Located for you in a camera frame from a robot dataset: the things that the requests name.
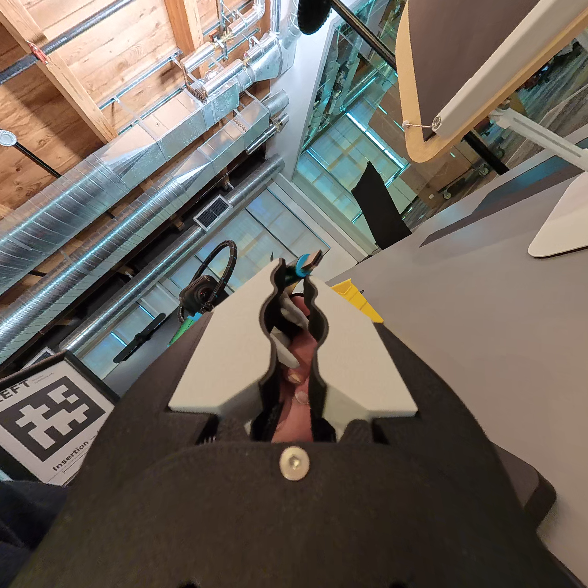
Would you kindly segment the yellow plastic bin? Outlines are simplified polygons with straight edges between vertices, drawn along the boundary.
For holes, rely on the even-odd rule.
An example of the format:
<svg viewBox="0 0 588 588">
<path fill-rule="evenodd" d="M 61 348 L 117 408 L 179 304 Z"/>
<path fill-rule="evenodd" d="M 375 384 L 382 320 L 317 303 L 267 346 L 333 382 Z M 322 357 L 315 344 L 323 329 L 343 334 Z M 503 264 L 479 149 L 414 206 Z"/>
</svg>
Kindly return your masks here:
<svg viewBox="0 0 588 588">
<path fill-rule="evenodd" d="M 368 300 L 364 297 L 363 291 L 358 290 L 350 279 L 331 286 L 331 289 L 370 318 L 373 323 L 384 323 L 383 318 L 374 310 Z"/>
</svg>

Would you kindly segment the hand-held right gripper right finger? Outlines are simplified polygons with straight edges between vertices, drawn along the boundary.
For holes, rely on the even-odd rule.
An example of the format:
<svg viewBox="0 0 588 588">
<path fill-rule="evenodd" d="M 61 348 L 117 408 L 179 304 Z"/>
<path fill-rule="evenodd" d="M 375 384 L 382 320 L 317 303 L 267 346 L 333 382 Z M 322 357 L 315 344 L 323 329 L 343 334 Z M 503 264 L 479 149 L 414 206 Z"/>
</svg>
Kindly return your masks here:
<svg viewBox="0 0 588 588">
<path fill-rule="evenodd" d="M 308 386 L 313 417 L 337 440 L 354 420 L 413 417 L 417 405 L 380 337 L 382 325 L 312 276 L 304 297 L 317 342 Z"/>
</svg>

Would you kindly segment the ceiling vent grille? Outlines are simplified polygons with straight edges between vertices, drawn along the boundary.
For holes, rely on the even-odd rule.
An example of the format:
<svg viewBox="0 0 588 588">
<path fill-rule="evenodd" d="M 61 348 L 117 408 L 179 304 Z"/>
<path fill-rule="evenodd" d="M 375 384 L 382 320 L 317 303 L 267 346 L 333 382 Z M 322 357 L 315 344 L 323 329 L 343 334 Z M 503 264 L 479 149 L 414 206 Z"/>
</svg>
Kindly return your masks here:
<svg viewBox="0 0 588 588">
<path fill-rule="evenodd" d="M 208 232 L 232 210 L 233 206 L 223 195 L 216 195 L 193 219 L 200 228 Z"/>
</svg>

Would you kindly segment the black standing panel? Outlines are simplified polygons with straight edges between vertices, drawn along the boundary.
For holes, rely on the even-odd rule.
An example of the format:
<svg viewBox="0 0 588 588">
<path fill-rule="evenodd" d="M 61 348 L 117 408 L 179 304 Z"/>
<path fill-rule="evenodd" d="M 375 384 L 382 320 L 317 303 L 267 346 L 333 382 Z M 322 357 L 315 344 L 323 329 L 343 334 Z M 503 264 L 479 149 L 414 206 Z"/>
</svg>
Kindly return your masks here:
<svg viewBox="0 0 588 588">
<path fill-rule="evenodd" d="M 412 234 L 371 161 L 367 162 L 351 194 L 359 205 L 380 250 L 385 250 Z"/>
</svg>

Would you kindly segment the wood-framed portable monitor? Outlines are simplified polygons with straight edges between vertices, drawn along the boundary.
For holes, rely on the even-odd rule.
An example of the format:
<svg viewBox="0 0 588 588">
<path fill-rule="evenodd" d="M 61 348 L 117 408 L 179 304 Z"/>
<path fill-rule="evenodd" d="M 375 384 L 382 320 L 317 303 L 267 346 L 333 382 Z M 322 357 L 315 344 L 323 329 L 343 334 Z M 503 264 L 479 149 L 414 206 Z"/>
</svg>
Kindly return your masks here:
<svg viewBox="0 0 588 588">
<path fill-rule="evenodd" d="M 396 64 L 410 159 L 424 163 L 436 158 L 482 119 L 490 118 L 485 115 L 475 125 L 467 123 L 449 139 L 440 138 L 432 128 L 437 113 L 471 76 L 474 65 L 489 56 L 482 43 L 505 40 L 508 15 L 521 18 L 523 9 L 536 2 L 407 2 L 396 40 Z"/>
</svg>

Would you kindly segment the white monitor stand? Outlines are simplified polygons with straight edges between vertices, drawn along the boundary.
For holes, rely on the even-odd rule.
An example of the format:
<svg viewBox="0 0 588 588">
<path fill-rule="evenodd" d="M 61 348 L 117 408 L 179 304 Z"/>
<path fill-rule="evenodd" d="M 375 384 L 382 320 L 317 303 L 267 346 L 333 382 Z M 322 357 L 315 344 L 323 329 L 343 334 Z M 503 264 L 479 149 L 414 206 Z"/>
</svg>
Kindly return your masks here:
<svg viewBox="0 0 588 588">
<path fill-rule="evenodd" d="M 548 258 L 587 247 L 587 149 L 501 104 L 586 28 L 587 1 L 538 1 L 524 8 L 521 18 L 513 13 L 508 16 L 505 40 L 482 43 L 489 56 L 474 65 L 471 76 L 437 113 L 432 128 L 440 138 L 449 139 L 467 123 L 475 125 L 489 115 L 498 126 L 515 131 L 583 171 L 563 192 L 529 245 L 529 255 Z"/>
</svg>

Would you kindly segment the person's left hand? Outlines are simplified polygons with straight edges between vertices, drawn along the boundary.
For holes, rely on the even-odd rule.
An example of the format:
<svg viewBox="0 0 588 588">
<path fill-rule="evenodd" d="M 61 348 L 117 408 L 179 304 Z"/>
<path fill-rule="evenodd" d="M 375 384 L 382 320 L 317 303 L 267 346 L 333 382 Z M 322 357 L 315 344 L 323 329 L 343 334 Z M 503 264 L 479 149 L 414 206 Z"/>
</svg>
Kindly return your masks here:
<svg viewBox="0 0 588 588">
<path fill-rule="evenodd" d="M 271 440 L 273 443 L 302 443 L 313 440 L 308 386 L 317 345 L 308 329 L 303 329 L 295 335 L 288 347 L 299 366 L 283 369 L 279 399 L 282 410 Z"/>
</svg>

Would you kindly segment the silver ventilation duct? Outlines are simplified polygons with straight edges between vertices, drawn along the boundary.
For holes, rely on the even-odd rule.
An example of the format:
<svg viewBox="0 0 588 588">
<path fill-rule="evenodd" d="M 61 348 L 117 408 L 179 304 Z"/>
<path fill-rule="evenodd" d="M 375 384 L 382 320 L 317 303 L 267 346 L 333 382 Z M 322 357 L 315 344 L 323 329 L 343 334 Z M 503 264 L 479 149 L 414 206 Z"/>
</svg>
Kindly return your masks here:
<svg viewBox="0 0 588 588">
<path fill-rule="evenodd" d="M 55 179 L 29 202 L 1 221 L 1 293 L 53 254 L 58 264 L 1 311 L 1 363 L 18 354 L 80 297 L 109 273 L 193 195 L 245 149 L 247 139 L 261 136 L 270 110 L 254 97 L 239 110 L 240 98 L 258 82 L 278 77 L 292 65 L 299 30 L 298 2 L 281 20 L 281 2 L 269 7 L 254 1 L 245 14 L 225 29 L 217 43 L 205 43 L 180 63 L 190 77 L 191 65 L 212 58 L 215 46 L 226 45 L 266 13 L 270 28 L 260 40 L 248 39 L 242 59 L 217 67 L 204 80 L 172 94 L 147 117 Z M 99 217 L 119 204 L 137 186 L 159 172 L 221 121 L 225 125 L 210 142 L 220 150 L 197 148 L 185 159 L 187 172 L 169 171 L 92 233 L 74 251 L 63 247 Z"/>
</svg>

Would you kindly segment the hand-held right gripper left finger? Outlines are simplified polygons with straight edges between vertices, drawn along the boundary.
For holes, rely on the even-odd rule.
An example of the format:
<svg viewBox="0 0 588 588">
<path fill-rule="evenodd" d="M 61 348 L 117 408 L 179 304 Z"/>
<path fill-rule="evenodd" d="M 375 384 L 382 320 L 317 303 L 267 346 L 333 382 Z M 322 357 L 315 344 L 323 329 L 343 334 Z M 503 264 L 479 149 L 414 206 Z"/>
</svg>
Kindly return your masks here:
<svg viewBox="0 0 588 588">
<path fill-rule="evenodd" d="M 245 426 L 262 412 L 261 385 L 277 352 L 265 312 L 280 296 L 283 258 L 270 261 L 212 312 L 168 403 L 175 413 L 207 413 Z"/>
</svg>

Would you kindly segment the framed marker sign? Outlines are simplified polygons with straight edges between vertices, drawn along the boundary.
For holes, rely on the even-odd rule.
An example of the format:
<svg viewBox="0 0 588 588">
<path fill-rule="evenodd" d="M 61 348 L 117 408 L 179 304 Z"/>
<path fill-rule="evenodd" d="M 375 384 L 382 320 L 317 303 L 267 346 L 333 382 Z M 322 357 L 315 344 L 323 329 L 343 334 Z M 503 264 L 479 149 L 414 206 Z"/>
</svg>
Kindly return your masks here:
<svg viewBox="0 0 588 588">
<path fill-rule="evenodd" d="M 119 399 L 70 351 L 1 379 L 1 479 L 66 486 Z"/>
</svg>

